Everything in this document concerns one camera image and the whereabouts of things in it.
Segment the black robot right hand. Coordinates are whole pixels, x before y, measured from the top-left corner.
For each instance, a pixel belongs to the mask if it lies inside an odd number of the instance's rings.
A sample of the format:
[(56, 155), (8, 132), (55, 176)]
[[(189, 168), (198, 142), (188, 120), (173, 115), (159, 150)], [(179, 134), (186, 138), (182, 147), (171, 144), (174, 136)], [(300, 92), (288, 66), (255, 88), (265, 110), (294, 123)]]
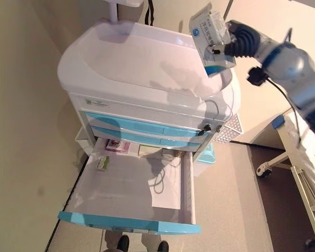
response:
[(254, 57), (260, 45), (259, 32), (235, 20), (228, 21), (227, 28), (234, 36), (233, 41), (225, 45), (210, 45), (207, 51), (213, 55)]

